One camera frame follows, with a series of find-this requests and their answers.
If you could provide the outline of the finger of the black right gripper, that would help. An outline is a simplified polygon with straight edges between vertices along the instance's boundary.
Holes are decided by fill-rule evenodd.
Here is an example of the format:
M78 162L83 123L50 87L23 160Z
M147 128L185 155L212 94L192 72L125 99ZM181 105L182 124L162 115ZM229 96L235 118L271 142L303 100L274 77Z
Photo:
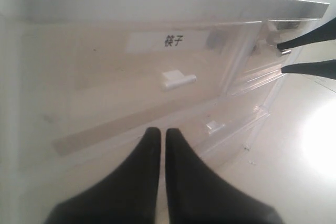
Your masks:
M277 45L277 49L282 51L300 46L305 46L308 44L335 40L336 37L335 27L336 27L336 19L334 18L329 22L325 23L324 25L310 31L309 33L306 33L295 39L279 43Z
M281 68L281 73L306 74L328 79L336 79L336 61L298 63Z

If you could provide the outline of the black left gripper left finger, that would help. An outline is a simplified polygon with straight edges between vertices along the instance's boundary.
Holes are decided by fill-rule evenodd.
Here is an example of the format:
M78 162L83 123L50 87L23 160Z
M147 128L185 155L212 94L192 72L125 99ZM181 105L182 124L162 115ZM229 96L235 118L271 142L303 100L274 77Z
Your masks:
M155 223L161 131L146 129L130 155L86 191L59 203L46 223Z

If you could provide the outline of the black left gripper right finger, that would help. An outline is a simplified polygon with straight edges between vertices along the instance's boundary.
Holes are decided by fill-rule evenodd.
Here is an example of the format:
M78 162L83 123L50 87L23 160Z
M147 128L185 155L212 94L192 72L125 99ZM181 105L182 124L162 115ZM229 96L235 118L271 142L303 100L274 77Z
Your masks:
M179 129L168 129L165 180L170 223L283 223L277 211L211 170Z

